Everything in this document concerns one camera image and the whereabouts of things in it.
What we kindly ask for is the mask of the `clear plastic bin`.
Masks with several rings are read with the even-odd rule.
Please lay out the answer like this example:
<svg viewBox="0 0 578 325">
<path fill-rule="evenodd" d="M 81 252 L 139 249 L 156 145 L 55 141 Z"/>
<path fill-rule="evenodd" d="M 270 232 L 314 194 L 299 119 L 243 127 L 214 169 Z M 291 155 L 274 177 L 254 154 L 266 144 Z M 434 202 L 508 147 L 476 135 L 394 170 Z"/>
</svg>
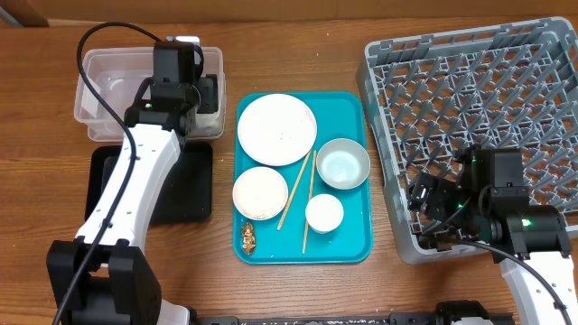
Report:
<svg viewBox="0 0 578 325">
<path fill-rule="evenodd" d="M 226 82 L 222 51 L 217 47 L 204 47 L 203 75 L 216 74 L 219 85 L 219 110 L 214 114 L 197 114 L 192 139 L 216 139 L 223 135 L 226 119 Z M 93 88 L 119 116 L 123 116 L 133 103 L 141 82 L 153 75 L 153 49 L 151 47 L 108 48 L 88 51 L 83 67 Z M 103 108 L 86 87 L 78 80 L 75 119 L 86 125 L 88 137 L 94 142 L 121 142 L 122 128 Z"/>
</svg>

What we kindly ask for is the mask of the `large white plate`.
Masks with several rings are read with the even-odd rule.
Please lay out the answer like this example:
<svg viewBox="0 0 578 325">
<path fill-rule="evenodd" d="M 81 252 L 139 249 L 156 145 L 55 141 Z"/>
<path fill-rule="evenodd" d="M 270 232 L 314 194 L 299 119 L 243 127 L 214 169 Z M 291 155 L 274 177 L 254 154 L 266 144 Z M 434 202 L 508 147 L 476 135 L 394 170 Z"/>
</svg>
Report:
<svg viewBox="0 0 578 325">
<path fill-rule="evenodd" d="M 250 102 L 238 120 L 238 141 L 254 161 L 285 166 L 302 159 L 316 140 L 317 122 L 299 98 L 274 93 Z"/>
</svg>

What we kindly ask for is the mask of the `black plastic tray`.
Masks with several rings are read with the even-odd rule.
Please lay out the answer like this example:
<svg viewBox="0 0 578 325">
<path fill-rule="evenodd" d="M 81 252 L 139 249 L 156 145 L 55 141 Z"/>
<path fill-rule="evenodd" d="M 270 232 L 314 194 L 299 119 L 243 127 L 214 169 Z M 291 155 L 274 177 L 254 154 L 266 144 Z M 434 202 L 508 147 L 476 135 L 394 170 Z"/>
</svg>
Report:
<svg viewBox="0 0 578 325">
<path fill-rule="evenodd" d="M 119 145 L 97 148 L 91 155 L 85 216 L 97 206 L 120 154 Z M 212 213 L 212 147 L 187 143 L 161 188 L 151 217 L 153 226 L 200 223 Z"/>
</svg>

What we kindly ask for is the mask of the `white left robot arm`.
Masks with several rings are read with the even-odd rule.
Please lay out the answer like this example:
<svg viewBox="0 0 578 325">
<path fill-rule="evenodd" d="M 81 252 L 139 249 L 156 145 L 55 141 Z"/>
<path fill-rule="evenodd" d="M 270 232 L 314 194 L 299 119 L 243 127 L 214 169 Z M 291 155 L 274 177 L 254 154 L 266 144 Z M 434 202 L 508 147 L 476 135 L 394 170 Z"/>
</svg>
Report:
<svg viewBox="0 0 578 325">
<path fill-rule="evenodd" d="M 122 151 L 94 210 L 71 241 L 47 255 L 56 324 L 194 324 L 191 307 L 163 298 L 145 257 L 147 231 L 166 177 L 201 103 L 199 81 L 151 77 L 119 123 Z"/>
</svg>

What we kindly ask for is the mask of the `brown food scrap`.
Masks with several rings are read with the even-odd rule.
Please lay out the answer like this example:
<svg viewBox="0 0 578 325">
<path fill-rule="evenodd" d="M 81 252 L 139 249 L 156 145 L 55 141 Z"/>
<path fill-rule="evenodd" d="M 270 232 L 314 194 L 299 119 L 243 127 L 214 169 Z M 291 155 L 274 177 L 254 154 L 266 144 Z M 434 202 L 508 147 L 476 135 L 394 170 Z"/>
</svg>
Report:
<svg viewBox="0 0 578 325">
<path fill-rule="evenodd" d="M 253 255 L 256 250 L 256 233 L 251 222 L 246 222 L 241 228 L 242 249 L 246 255 Z"/>
</svg>

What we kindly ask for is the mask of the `small white cup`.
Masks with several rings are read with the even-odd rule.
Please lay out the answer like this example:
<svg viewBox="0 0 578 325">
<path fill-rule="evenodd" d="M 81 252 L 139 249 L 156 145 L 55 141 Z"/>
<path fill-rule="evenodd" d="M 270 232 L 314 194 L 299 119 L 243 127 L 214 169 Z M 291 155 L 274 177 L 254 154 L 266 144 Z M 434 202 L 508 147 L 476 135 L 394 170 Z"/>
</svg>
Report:
<svg viewBox="0 0 578 325">
<path fill-rule="evenodd" d="M 305 209 L 309 227 L 325 234 L 335 230 L 344 218 L 344 208 L 333 195 L 319 194 L 311 198 Z"/>
</svg>

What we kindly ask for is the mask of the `grey dishwasher rack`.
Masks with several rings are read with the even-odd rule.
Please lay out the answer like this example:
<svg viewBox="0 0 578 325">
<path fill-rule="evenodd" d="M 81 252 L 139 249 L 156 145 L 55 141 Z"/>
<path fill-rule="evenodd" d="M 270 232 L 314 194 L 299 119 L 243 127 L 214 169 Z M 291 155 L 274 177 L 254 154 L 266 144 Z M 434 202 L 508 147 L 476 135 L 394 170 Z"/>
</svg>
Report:
<svg viewBox="0 0 578 325">
<path fill-rule="evenodd" d="M 517 148 L 534 204 L 556 207 L 577 235 L 577 33 L 562 17 L 370 42 L 359 66 L 400 258 L 418 265 L 474 255 L 421 244 L 407 208 L 419 172 L 457 178 L 456 151 Z"/>
</svg>

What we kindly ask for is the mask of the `left wooden chopstick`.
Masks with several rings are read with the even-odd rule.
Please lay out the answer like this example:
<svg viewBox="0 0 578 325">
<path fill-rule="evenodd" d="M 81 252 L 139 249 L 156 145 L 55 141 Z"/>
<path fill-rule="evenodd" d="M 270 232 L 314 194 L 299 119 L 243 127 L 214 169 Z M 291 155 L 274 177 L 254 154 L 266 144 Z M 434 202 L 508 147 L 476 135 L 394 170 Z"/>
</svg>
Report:
<svg viewBox="0 0 578 325">
<path fill-rule="evenodd" d="M 290 195 L 289 195 L 289 197 L 288 197 L 288 201 L 287 201 L 286 204 L 285 204 L 284 211 L 283 211 L 282 216 L 281 216 L 281 218 L 280 218 L 280 221 L 279 221 L 279 223 L 278 223 L 278 225 L 277 225 L 276 230 L 278 230 L 278 231 L 280 231 L 280 230 L 282 229 L 283 225 L 284 225 L 285 218 L 286 218 L 286 216 L 287 216 L 287 214 L 288 214 L 288 211 L 289 211 L 289 209 L 290 209 L 290 207 L 291 207 L 291 204 L 292 204 L 292 202 L 293 202 L 293 200 L 294 200 L 294 195 L 295 195 L 295 193 L 297 192 L 297 189 L 298 189 L 298 187 L 299 187 L 301 178 L 303 177 L 303 173 L 304 173 L 305 167 L 306 167 L 307 163 L 309 162 L 311 153 L 312 153 L 312 151 L 310 150 L 310 152 L 308 152 L 308 153 L 305 155 L 305 158 L 303 159 L 303 163 L 302 163 L 301 169 L 300 169 L 300 171 L 299 171 L 299 173 L 298 173 L 298 175 L 297 175 L 297 177 L 296 177 L 296 179 L 295 179 L 295 181 L 294 181 L 294 186 L 292 187 L 292 190 L 291 190 Z"/>
</svg>

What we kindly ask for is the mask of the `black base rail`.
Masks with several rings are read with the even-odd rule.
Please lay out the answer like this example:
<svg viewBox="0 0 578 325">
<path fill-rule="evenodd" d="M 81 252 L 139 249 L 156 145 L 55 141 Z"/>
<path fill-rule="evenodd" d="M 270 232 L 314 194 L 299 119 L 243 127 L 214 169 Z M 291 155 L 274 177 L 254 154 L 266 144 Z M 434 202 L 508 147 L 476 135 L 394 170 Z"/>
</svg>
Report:
<svg viewBox="0 0 578 325">
<path fill-rule="evenodd" d="M 198 318 L 199 325 L 514 325 L 512 313 L 490 313 L 477 301 L 439 302 L 433 311 L 391 312 L 387 316 L 349 316 L 333 318 L 237 317 Z"/>
</svg>

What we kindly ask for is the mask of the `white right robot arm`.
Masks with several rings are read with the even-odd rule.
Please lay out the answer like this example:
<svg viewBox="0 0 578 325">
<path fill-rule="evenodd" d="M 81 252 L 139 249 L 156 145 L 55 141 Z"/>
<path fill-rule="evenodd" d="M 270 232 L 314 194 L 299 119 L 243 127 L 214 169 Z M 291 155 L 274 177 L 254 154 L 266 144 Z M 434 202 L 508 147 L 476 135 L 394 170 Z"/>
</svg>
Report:
<svg viewBox="0 0 578 325">
<path fill-rule="evenodd" d="M 419 173 L 408 207 L 434 225 L 421 240 L 472 246 L 492 254 L 525 324 L 575 324 L 570 238 L 552 206 L 532 206 L 521 176 L 483 178 L 463 172 L 457 181 Z"/>
</svg>

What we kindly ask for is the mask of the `teal plastic tray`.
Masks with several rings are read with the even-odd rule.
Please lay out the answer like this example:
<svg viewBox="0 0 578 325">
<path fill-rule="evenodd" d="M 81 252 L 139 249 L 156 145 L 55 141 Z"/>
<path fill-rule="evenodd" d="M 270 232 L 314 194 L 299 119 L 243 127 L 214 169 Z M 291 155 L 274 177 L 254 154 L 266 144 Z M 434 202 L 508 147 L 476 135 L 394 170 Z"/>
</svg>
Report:
<svg viewBox="0 0 578 325">
<path fill-rule="evenodd" d="M 351 93 L 256 93 L 237 109 L 233 247 L 251 265 L 347 264 L 373 245 L 363 108 Z"/>
</svg>

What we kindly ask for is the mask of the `grey bowl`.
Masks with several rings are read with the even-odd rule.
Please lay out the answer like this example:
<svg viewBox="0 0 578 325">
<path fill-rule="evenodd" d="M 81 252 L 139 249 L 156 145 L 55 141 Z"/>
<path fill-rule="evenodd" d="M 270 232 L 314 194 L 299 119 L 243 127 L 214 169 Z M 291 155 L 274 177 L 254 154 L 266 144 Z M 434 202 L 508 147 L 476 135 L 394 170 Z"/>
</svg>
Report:
<svg viewBox="0 0 578 325">
<path fill-rule="evenodd" d="M 351 190 L 369 176 L 367 149 L 356 141 L 336 138 L 324 144 L 317 153 L 316 169 L 321 179 L 337 190 Z"/>
</svg>

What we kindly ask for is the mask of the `small pink plate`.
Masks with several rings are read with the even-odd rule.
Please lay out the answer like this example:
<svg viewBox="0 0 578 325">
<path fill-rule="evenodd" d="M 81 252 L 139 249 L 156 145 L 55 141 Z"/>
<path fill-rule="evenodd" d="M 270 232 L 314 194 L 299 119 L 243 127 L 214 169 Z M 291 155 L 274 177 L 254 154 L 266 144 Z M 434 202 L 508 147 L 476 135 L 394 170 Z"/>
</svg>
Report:
<svg viewBox="0 0 578 325">
<path fill-rule="evenodd" d="M 232 199 L 237 211 L 252 220 L 277 216 L 288 201 L 288 186 L 276 170 L 258 166 L 242 172 L 236 179 Z"/>
</svg>

